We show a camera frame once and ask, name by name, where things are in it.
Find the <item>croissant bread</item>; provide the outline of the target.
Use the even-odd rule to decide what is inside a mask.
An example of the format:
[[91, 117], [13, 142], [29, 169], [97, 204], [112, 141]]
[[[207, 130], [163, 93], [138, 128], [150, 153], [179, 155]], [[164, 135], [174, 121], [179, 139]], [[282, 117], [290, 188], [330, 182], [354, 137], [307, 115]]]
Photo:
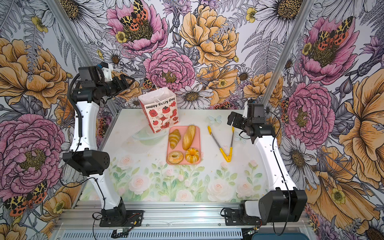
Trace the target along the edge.
[[178, 129], [175, 129], [174, 131], [170, 132], [169, 144], [171, 149], [175, 149], [175, 147], [178, 145], [180, 140], [181, 140], [181, 134]]

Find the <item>glazed donut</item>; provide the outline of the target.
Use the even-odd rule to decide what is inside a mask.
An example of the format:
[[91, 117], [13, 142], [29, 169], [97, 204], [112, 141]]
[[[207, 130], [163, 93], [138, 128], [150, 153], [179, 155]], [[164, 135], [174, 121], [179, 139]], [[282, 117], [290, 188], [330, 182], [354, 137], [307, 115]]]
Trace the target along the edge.
[[179, 164], [183, 160], [184, 160], [184, 154], [180, 151], [172, 151], [167, 156], [168, 163], [172, 165]]

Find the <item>pink plastic tray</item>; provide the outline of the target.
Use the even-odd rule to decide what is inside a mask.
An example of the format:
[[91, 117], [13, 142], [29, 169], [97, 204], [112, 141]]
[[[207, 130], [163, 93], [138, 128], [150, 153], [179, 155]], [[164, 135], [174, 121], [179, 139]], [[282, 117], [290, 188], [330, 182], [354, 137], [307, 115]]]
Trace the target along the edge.
[[172, 127], [168, 135], [167, 163], [197, 165], [201, 160], [200, 128], [195, 125]]

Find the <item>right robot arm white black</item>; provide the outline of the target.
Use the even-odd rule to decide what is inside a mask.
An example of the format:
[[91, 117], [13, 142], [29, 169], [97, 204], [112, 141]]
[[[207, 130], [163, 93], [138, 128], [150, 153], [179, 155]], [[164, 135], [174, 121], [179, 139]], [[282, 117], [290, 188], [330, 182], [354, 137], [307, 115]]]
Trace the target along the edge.
[[249, 136], [264, 163], [269, 184], [267, 193], [259, 200], [240, 203], [241, 223], [263, 226], [298, 222], [308, 198], [305, 191], [297, 188], [285, 167], [274, 127], [266, 123], [264, 105], [247, 101], [243, 114], [231, 112], [228, 125]]

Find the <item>teal box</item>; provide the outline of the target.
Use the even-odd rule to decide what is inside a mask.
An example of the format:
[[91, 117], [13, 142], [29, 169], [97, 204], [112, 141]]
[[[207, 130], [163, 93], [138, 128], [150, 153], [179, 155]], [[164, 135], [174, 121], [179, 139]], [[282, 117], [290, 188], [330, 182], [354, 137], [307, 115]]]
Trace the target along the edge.
[[278, 236], [276, 234], [258, 233], [254, 234], [251, 240], [309, 240], [309, 238], [302, 233], [286, 233]]

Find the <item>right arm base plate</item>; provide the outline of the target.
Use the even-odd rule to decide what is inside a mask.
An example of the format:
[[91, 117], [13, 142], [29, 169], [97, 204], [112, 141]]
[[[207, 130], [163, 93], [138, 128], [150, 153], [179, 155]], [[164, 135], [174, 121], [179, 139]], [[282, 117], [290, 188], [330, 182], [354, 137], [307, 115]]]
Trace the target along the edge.
[[248, 216], [238, 209], [223, 208], [220, 215], [224, 218], [226, 226], [256, 226], [263, 225], [260, 217]]

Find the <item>white red paper gift bag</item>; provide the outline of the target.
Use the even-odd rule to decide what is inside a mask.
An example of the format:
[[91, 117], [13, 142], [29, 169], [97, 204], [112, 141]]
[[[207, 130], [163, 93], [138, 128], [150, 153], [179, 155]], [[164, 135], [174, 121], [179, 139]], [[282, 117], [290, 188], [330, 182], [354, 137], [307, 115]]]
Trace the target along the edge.
[[154, 134], [179, 122], [176, 94], [167, 87], [141, 95], [139, 101]]

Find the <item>long bread roll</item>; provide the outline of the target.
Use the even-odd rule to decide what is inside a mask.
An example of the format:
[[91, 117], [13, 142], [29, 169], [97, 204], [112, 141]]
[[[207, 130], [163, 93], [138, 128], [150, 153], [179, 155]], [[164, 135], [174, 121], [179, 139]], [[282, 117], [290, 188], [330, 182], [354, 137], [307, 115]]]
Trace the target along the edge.
[[184, 134], [184, 137], [183, 137], [183, 149], [184, 150], [188, 150], [191, 147], [191, 145], [194, 141], [195, 134], [196, 134], [196, 126], [194, 126], [194, 125], [188, 126], [187, 130]]

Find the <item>bundt cake bread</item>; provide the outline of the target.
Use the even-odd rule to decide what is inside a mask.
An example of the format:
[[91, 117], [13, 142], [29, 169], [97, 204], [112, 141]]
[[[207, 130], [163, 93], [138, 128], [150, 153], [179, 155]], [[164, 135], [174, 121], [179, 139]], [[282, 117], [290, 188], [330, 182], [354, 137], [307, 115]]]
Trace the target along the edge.
[[200, 160], [200, 152], [195, 148], [189, 148], [186, 151], [186, 161], [190, 164], [196, 164]]

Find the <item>small green circuit board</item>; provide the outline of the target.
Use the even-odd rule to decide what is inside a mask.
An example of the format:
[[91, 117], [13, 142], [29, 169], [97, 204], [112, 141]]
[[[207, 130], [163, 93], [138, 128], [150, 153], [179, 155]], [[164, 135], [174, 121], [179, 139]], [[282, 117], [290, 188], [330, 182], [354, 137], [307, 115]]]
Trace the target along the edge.
[[113, 230], [111, 234], [111, 238], [112, 239], [127, 238], [130, 231], [131, 230], [129, 228], [120, 228], [120, 229]]

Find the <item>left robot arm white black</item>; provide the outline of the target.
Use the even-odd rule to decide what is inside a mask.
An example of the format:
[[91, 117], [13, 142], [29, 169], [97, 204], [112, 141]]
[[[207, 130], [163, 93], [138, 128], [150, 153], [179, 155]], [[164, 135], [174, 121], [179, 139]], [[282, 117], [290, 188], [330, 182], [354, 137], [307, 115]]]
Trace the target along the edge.
[[63, 161], [86, 176], [101, 201], [100, 227], [122, 227], [129, 224], [129, 213], [122, 197], [114, 190], [108, 168], [110, 156], [99, 151], [96, 121], [101, 100], [116, 97], [130, 87], [132, 78], [113, 77], [113, 66], [102, 62], [81, 67], [69, 84], [67, 99], [75, 110], [75, 131], [70, 150]]

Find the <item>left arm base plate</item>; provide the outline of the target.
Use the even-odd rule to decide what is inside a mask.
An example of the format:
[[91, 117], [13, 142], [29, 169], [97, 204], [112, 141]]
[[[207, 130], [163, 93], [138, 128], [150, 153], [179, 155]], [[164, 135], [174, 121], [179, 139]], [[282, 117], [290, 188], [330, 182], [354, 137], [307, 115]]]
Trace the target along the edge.
[[140, 227], [143, 210], [125, 210], [122, 213], [115, 210], [102, 210], [100, 227]]

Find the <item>yellow steel tongs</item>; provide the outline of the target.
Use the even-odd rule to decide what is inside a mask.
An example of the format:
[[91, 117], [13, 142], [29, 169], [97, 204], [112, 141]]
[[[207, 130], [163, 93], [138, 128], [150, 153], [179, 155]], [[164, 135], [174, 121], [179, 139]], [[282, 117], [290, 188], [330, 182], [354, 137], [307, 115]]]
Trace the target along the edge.
[[210, 126], [208, 126], [208, 132], [209, 132], [210, 136], [213, 138], [214, 142], [217, 144], [221, 154], [223, 155], [223, 157], [227, 163], [231, 162], [232, 156], [233, 156], [233, 142], [234, 142], [234, 136], [235, 136], [235, 128], [232, 127], [231, 130], [232, 130], [232, 137], [231, 137], [231, 143], [230, 143], [230, 151], [229, 151], [229, 154], [227, 155], [226, 152], [224, 151], [224, 149], [222, 148], [222, 146], [219, 144], [218, 140], [215, 138], [215, 136], [212, 132], [212, 128]]

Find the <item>aluminium front rail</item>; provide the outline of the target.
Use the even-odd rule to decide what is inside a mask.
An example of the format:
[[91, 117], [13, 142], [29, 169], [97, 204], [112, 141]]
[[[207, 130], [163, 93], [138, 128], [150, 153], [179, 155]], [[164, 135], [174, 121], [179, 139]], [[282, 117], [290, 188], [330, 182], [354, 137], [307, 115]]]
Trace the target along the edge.
[[[227, 228], [222, 208], [238, 208], [239, 203], [128, 202], [127, 210], [143, 210], [140, 230]], [[96, 201], [80, 201], [59, 217], [55, 230], [91, 230]]]

